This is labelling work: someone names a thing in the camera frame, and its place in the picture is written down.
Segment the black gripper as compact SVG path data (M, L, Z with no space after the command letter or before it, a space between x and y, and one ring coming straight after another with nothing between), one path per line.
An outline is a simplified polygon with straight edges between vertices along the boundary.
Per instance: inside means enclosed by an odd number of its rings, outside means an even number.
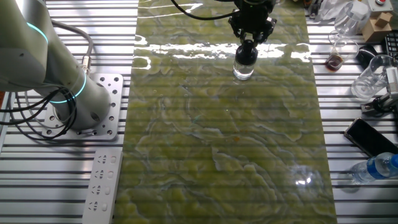
M277 20L270 18L276 0L234 0L239 11L230 18L229 24L241 45L246 40L246 34L252 34L255 44L261 44L272 34Z

